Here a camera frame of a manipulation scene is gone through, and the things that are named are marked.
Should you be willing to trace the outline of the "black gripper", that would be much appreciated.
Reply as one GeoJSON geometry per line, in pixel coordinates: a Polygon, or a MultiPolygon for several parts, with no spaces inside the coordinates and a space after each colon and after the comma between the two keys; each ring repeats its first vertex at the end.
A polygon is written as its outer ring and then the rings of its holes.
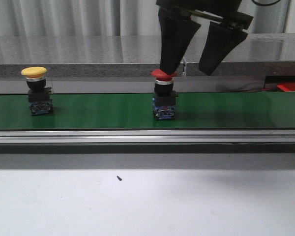
{"type": "MultiPolygon", "coordinates": [[[[158,6],[166,10],[158,12],[161,29],[160,69],[173,74],[191,39],[201,27],[191,20],[191,15],[224,23],[231,27],[248,29],[253,17],[238,11],[240,0],[158,0],[158,6]]],[[[248,34],[241,29],[229,29],[223,24],[210,22],[199,70],[211,75],[222,60],[248,34]]]]}

